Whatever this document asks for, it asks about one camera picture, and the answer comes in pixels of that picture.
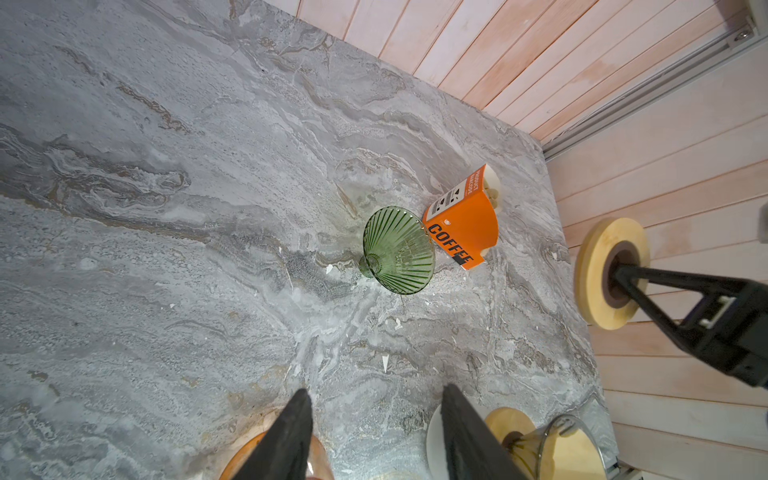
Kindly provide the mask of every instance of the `wall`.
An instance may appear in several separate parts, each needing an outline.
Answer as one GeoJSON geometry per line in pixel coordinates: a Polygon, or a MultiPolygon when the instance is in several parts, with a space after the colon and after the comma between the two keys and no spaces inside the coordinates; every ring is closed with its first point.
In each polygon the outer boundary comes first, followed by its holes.
{"type": "Polygon", "coordinates": [[[744,0],[266,1],[542,143],[745,23],[744,0]]]}
{"type": "MultiPolygon", "coordinates": [[[[604,217],[646,227],[651,266],[768,280],[768,42],[565,151],[549,164],[575,259],[604,217]]],[[[649,289],[681,318],[697,295],[649,289]]],[[[619,458],[648,478],[764,478],[768,392],[690,358],[643,313],[591,326],[619,458]]]]}

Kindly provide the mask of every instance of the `marble table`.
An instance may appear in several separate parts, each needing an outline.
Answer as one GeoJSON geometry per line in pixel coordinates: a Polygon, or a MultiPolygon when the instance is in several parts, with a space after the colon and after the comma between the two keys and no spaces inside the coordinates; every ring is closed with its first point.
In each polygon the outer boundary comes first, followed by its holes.
{"type": "Polygon", "coordinates": [[[428,478],[447,382],[615,458],[528,135],[259,0],[0,12],[0,477],[217,478],[306,387],[339,480],[428,478]],[[486,162],[486,264],[361,276],[375,210],[486,162]]]}

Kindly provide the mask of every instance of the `clear glass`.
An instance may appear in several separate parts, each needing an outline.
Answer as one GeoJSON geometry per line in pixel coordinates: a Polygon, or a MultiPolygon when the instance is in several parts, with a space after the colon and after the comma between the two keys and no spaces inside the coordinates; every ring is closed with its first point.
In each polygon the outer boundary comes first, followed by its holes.
{"type": "Polygon", "coordinates": [[[400,295],[421,291],[435,272],[435,246],[424,224],[401,207],[376,211],[362,233],[360,271],[400,295]]]}

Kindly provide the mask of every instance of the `green glass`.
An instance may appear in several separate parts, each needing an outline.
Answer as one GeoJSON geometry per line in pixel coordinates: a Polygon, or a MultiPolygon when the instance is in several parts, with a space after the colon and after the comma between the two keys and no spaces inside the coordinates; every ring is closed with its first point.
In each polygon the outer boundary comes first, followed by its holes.
{"type": "Polygon", "coordinates": [[[362,233],[360,271],[400,295],[427,286],[435,272],[435,247],[419,217],[401,207],[376,211],[362,233]]]}

